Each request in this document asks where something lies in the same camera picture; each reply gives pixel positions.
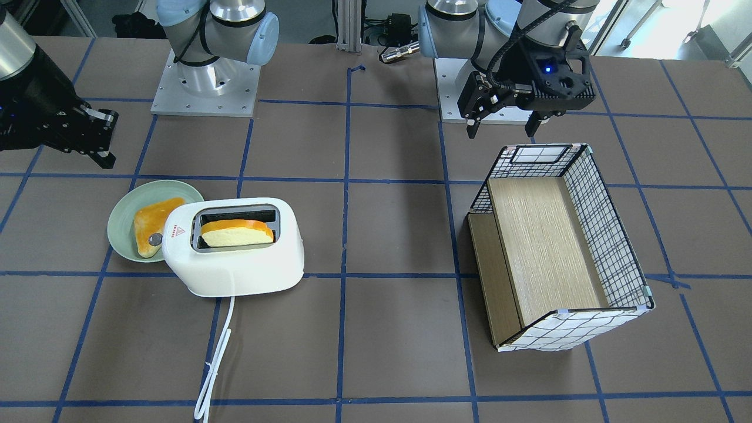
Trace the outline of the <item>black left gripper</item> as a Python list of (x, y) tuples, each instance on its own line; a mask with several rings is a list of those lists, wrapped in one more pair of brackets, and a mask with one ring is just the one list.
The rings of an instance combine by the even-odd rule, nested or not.
[(528, 137), (534, 137), (543, 123), (556, 117), (557, 112), (582, 110), (595, 99), (593, 86), (586, 86), (585, 91), (574, 96), (560, 93), (548, 93), (530, 84), (513, 84), (513, 91), (503, 85), (495, 88), (480, 72), (471, 72), (459, 94), (457, 106), (459, 114), (466, 121), (466, 132), (473, 139), (484, 118), (502, 108), (516, 107), (528, 110), (530, 116), (525, 123)]

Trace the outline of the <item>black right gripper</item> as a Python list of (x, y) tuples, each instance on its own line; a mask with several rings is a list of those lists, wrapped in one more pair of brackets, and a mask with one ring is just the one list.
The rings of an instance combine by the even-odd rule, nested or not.
[(3, 80), (1, 88), (2, 150), (46, 145), (89, 156), (103, 169), (115, 166), (110, 143), (119, 114), (83, 104), (72, 81), (40, 46), (29, 64)]

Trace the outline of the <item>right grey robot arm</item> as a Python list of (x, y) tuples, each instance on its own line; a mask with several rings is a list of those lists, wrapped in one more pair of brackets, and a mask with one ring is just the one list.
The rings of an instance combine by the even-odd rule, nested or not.
[[(263, 1), (158, 1), (172, 53), (152, 112), (251, 117), (260, 69), (274, 54), (279, 21)], [(93, 108), (6, 8), (1, 13), (1, 148), (89, 156), (112, 169), (119, 115)]]

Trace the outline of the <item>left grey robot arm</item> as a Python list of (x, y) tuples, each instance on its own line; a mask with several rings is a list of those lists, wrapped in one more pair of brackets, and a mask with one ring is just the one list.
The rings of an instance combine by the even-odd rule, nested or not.
[(581, 35), (596, 1), (427, 1), (419, 16), (424, 56), (467, 59), (458, 110), (468, 137), (502, 108), (530, 112), (527, 136), (596, 92)]

